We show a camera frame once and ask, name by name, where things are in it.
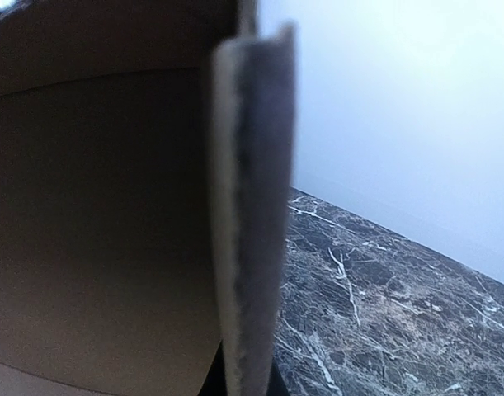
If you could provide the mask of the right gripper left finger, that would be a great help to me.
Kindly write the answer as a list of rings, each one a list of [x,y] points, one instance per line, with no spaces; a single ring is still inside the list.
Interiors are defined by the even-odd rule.
[[[219,346],[211,363],[205,382],[201,388],[201,396],[226,396],[227,386],[224,370],[223,347]]]

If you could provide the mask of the brown cardboard box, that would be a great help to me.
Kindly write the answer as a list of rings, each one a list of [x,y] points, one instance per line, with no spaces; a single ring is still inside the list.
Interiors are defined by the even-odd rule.
[[[254,1],[0,6],[0,395],[267,395],[294,23]]]

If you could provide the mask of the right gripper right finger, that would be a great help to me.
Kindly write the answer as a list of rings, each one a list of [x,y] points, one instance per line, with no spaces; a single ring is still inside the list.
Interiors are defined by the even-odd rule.
[[[290,396],[276,361],[272,361],[267,396]]]

